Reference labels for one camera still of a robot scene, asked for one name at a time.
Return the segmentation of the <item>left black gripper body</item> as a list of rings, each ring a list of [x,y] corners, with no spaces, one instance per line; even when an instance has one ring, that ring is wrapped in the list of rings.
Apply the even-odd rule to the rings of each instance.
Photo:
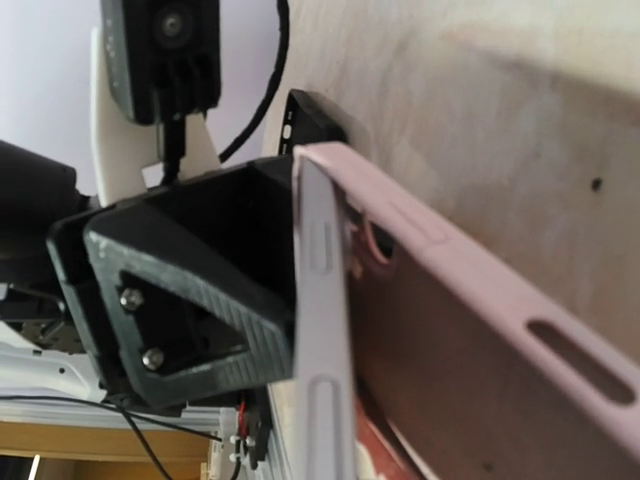
[[[127,378],[83,239],[84,227],[100,212],[96,199],[82,199],[77,211],[54,222],[47,234],[46,246],[67,310],[108,401],[136,413],[179,415],[184,405],[152,407],[134,392]]]

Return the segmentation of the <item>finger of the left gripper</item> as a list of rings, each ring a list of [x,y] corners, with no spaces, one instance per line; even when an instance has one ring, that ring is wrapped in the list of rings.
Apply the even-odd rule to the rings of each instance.
[[[150,405],[291,377],[292,165],[286,155],[223,169],[87,223],[122,364]]]

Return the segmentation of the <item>black phone silver edge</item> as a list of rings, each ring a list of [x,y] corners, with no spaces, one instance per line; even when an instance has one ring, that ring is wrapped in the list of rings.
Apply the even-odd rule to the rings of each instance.
[[[292,476],[357,476],[344,194],[310,150],[294,164],[296,264]]]

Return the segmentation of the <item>black phone case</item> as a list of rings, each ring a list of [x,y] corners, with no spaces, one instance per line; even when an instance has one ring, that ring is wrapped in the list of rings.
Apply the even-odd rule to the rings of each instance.
[[[278,154],[291,154],[298,145],[347,143],[344,129],[306,91],[291,89],[285,103]]]

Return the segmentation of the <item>pink clear phone case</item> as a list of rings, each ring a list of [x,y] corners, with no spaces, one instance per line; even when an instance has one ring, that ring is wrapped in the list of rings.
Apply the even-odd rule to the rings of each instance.
[[[362,213],[359,377],[438,479],[635,479],[639,369],[341,143],[294,151]]]

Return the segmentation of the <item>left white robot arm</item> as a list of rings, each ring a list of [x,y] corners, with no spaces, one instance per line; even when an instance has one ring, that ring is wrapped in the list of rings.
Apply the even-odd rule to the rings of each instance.
[[[74,169],[1,147],[1,318],[64,333],[109,402],[163,415],[293,370],[290,156],[99,207]]]

